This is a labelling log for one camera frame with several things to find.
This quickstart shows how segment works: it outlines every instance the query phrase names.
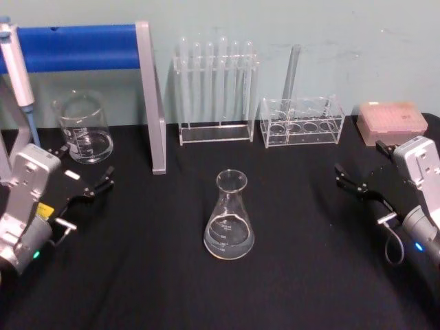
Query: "yellow label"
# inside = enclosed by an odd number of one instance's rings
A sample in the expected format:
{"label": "yellow label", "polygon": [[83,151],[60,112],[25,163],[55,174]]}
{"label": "yellow label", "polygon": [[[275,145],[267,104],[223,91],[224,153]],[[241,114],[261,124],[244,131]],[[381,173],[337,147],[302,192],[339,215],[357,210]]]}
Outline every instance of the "yellow label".
{"label": "yellow label", "polygon": [[36,213],[42,216],[43,218],[50,217],[54,211],[55,211],[54,208],[51,208],[50,206],[43,203],[38,203],[38,207],[36,209]]}

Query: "erlenmeyer flask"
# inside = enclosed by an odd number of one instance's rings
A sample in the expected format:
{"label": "erlenmeyer flask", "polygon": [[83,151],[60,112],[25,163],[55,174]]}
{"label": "erlenmeyer flask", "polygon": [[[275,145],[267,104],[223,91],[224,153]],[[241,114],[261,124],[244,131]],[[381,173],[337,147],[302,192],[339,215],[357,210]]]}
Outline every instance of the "erlenmeyer flask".
{"label": "erlenmeyer flask", "polygon": [[254,245],[254,231],[241,198],[248,179],[239,170],[224,170],[217,175],[219,200],[205,229],[203,242],[215,257],[238,259]]}

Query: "blue led light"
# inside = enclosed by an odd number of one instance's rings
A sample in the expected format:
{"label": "blue led light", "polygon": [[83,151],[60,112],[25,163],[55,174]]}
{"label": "blue led light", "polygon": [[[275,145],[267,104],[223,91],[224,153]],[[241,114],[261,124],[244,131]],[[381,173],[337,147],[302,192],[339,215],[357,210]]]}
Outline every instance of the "blue led light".
{"label": "blue led light", "polygon": [[415,244],[415,247],[416,247],[419,251],[423,251],[423,250],[424,250],[423,246],[421,246],[421,245],[418,244],[418,243]]}

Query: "acrylic test tube rack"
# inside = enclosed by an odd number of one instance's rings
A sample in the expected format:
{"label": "acrylic test tube rack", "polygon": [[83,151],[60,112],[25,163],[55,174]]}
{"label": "acrylic test tube rack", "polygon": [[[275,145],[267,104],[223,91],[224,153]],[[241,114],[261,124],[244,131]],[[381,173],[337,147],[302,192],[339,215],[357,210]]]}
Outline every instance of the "acrylic test tube rack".
{"label": "acrylic test tube rack", "polygon": [[335,96],[261,102],[266,148],[290,144],[338,143],[344,112]]}
{"label": "acrylic test tube rack", "polygon": [[182,38],[173,64],[181,145],[253,140],[259,63],[251,42]]}

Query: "wall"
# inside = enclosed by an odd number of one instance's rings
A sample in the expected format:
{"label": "wall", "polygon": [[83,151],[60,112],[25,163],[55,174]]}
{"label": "wall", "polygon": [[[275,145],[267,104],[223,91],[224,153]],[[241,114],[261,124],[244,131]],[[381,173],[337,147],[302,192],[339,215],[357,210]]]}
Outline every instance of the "wall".
{"label": "wall", "polygon": [[[166,119],[175,120],[170,87],[173,48],[198,32],[252,40],[261,61],[258,97],[280,98],[290,47],[304,45],[298,88],[310,96],[335,92],[346,113],[367,100],[413,100],[440,116],[440,2],[350,0],[2,0],[1,13],[27,26],[132,23],[153,33]],[[56,123],[50,101],[63,90],[94,88],[106,98],[110,124],[142,121],[137,70],[32,75],[36,122]],[[12,127],[5,111],[0,127]]]}

